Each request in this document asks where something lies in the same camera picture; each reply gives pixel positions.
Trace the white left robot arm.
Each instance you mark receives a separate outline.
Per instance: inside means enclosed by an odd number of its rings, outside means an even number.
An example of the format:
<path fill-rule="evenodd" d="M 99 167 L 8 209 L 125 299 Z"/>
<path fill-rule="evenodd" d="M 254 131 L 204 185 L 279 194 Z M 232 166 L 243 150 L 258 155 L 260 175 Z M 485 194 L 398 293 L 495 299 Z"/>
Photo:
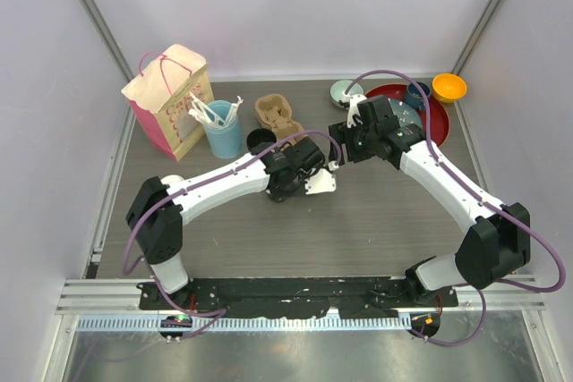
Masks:
<path fill-rule="evenodd" d="M 266 153 L 270 146 L 263 142 L 235 162 L 191 179 L 155 176 L 141 186 L 126 223 L 161 284 L 160 300 L 170 309 L 183 308 L 191 297 L 181 249 L 183 228 L 193 219 L 251 193 L 265 192 L 282 201 L 337 188 L 335 176 L 311 138 Z"/>

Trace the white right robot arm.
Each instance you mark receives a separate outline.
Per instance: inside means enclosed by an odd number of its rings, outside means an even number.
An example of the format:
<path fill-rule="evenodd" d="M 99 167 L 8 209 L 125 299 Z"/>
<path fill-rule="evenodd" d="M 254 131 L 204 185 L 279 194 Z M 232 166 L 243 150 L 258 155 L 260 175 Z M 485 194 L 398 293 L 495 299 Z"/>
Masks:
<path fill-rule="evenodd" d="M 331 125 L 329 134 L 346 148 L 347 161 L 378 157 L 416 180 L 464 235 L 456 252 L 430 257 L 406 271 L 404 293 L 412 304 L 423 306 L 438 290 L 456 284 L 482 290 L 529 262 L 530 237 L 514 224 L 528 224 L 528 211 L 519 203 L 505 205 L 470 181 L 427 141 L 421 126 L 401 125 L 384 96 L 350 96 L 346 120 Z"/>

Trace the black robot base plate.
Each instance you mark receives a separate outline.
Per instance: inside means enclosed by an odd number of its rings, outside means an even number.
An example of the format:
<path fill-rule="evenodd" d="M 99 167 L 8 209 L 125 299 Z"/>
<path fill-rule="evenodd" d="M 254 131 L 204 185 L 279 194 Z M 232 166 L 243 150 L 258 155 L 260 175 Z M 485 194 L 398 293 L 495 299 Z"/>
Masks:
<path fill-rule="evenodd" d="M 399 309 L 455 308 L 450 287 L 415 293 L 404 278 L 291 277 L 195 278 L 165 299 L 153 282 L 139 283 L 141 310 L 181 308 L 201 315 L 223 310 L 226 318 L 323 318 L 338 310 L 343 319 L 396 316 Z"/>

